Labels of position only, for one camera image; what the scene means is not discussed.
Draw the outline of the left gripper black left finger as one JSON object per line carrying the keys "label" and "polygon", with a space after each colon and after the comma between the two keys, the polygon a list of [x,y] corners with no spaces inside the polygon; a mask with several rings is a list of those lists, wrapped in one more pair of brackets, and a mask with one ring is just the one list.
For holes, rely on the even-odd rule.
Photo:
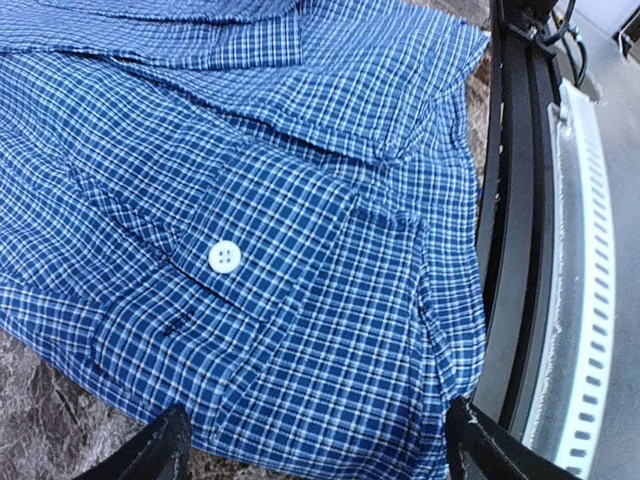
{"label": "left gripper black left finger", "polygon": [[172,405],[112,455],[76,479],[187,479],[191,437],[185,408]]}

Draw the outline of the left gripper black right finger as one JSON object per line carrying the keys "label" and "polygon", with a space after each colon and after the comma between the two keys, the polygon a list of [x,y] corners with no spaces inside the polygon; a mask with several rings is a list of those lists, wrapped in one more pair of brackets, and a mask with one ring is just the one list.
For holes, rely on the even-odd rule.
{"label": "left gripper black right finger", "polygon": [[465,456],[486,479],[577,479],[518,442],[468,399],[453,400],[446,414],[451,479],[468,479]]}

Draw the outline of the blue checked long sleeve shirt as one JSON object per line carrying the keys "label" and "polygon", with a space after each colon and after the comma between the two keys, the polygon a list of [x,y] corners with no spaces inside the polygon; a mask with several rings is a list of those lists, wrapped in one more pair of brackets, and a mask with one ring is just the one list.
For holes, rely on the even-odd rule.
{"label": "blue checked long sleeve shirt", "polygon": [[210,453],[445,478],[487,44],[402,1],[3,2],[3,329]]}

